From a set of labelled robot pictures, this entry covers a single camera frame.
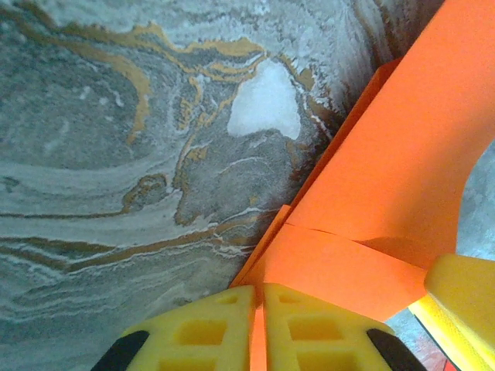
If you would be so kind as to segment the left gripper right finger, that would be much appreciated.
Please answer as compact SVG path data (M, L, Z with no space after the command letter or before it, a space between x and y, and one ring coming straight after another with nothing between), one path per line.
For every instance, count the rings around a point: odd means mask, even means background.
M425 371L382 322L265 284L267 371Z

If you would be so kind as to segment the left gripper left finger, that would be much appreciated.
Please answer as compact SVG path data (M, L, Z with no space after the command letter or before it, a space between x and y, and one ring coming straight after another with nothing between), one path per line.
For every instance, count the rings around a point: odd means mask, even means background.
M252 286L238 286L125 330L90 371L249 371Z

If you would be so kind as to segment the orange paper sheet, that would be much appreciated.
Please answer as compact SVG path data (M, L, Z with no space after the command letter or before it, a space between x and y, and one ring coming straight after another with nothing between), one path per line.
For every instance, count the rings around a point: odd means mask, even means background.
M432 265L457 254L463 191L492 141L495 0L445 0L377 70L235 277L256 294L249 371L267 371L265 284L385 325L426 296Z

